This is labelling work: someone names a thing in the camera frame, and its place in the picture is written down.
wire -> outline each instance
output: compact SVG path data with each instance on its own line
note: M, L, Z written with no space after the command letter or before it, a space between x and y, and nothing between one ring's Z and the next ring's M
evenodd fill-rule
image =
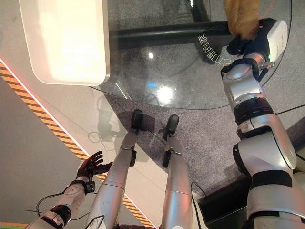
M192 186L193 186L193 184L195 184L195 185L204 193L204 195L205 195L205 197L206 197L205 191L198 185L198 183L197 183L196 181L193 181L193 182L191 183L191 193L192 193ZM195 212L196 212L198 227L199 227L199 229L202 229L202 228L201 228L201 224L200 224L200 220L199 220L199 215L198 215L197 206L196 206L196 203L195 203L195 200L194 200L194 197L193 197L193 193L192 193L192 201L193 201L194 207L195 207Z
M37 213L37 211L34 211L34 210L24 210L24 211L36 212Z
M53 194L53 195L46 196L46 197L42 198L40 201L38 201L38 203L37 203L37 205L36 205L36 213L37 213L37 215L38 215L39 217L41 216L41 215L40 215L40 211L39 211L39 205L40 205L43 201L45 201L45 200L48 199L48 198L56 197L56 196L60 196L60 195L64 194L67 188L68 188L68 187L66 187L65 190L63 190L61 193L56 193L56 194Z
M195 185L203 192L204 196L207 197L205 191L198 185L198 182L197 182L197 181L193 181L193 182L191 183L191 190L192 190L192 185L193 185L193 184L195 184Z
M303 106L305 106L305 104L300 105L300 106L296 106L296 107L294 107L294 108L290 108L290 109L288 109L288 110L285 110L285 111L282 111L282 112L279 112L279 113L275 113L275 114L276 114L276 115L280 115L280 114L286 113L286 112L288 112L288 111L292 111L292 110L294 110L294 109L301 108L301 107L303 107Z
M37 213L37 211L35 211L35 210L24 210L24 211L36 212L36 213ZM82 215L81 217L78 217L78 218L76 218L76 219L71 219L71 221L79 220L79 219L85 217L86 215L88 215L89 213L90 213L90 212L87 212L86 214Z
M87 228L93 223L94 220L96 220L96 219L98 219L98 218L101 218L101 217L103 217L103 218L102 218L102 220L100 221L99 225L96 227L96 228L99 228L100 225L102 224L104 218L105 218L104 215L94 217L94 218L90 221L90 223L88 223L88 225L85 227L85 229L87 229Z
M86 215L89 215L89 213L90 213L90 212L87 212L86 214L82 215L81 217L78 217L78 218L76 218L76 219L71 219L71 221L79 220L79 219L85 217Z

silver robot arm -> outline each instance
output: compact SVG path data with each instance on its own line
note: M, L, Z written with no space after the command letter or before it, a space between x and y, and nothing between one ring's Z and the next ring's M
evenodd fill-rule
M293 177L296 154L259 83L286 43L286 23L270 19L244 57L222 70L241 139L234 159L252 179L244 228L305 228L305 193Z
M62 229L75 218L80 205L87 193L94 192L95 184L93 174L108 172L112 163L102 165L102 152L99 151L84 160L78 169L76 180L65 189L64 195L49 211L43 213L38 219L29 224L27 229Z

glass table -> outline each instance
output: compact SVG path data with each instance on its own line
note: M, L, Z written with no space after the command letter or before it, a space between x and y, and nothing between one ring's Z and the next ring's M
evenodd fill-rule
M96 89L174 108L228 105L220 70L238 57L226 50L233 37L223 0L111 0L108 14L111 75ZM263 18L284 20L290 29L291 1L261 0Z

